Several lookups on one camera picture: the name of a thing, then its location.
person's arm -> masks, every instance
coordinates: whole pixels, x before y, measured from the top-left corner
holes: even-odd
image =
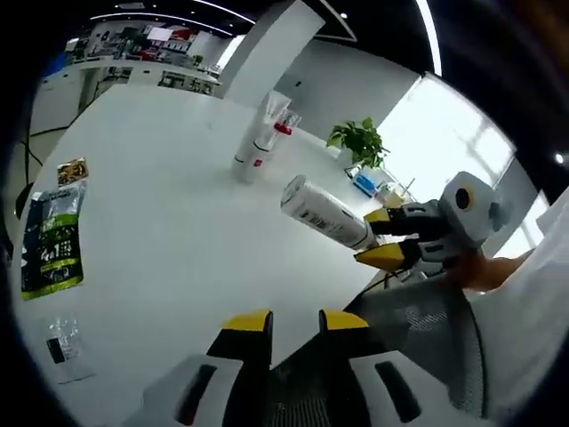
[[[500,287],[532,252],[533,249],[514,259],[493,258],[490,260],[479,252],[469,253],[459,259],[448,272],[447,279],[464,289],[492,291]]]

ceiling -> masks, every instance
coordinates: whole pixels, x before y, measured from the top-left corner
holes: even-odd
[[[208,1],[253,21],[276,3],[276,0]],[[427,31],[416,0],[380,0],[373,5],[369,0],[304,1],[325,18],[318,38],[382,56],[418,73],[433,72]],[[437,30],[442,78],[501,127],[517,145],[517,157],[536,186],[544,188],[549,198],[557,197],[569,182],[567,171],[553,162],[555,152],[569,152],[566,81],[559,78],[543,50],[532,43],[534,40],[524,39],[527,28],[519,25],[508,11],[496,8],[498,2],[428,2]],[[132,12],[179,16],[230,35],[246,34],[253,25],[201,0],[141,3],[143,9]],[[117,1],[99,0],[92,4],[89,13],[93,16],[129,12],[116,7],[117,4]],[[348,15],[343,24],[347,24],[349,31],[342,25],[340,13]],[[205,29],[217,36],[229,36],[216,29]]]

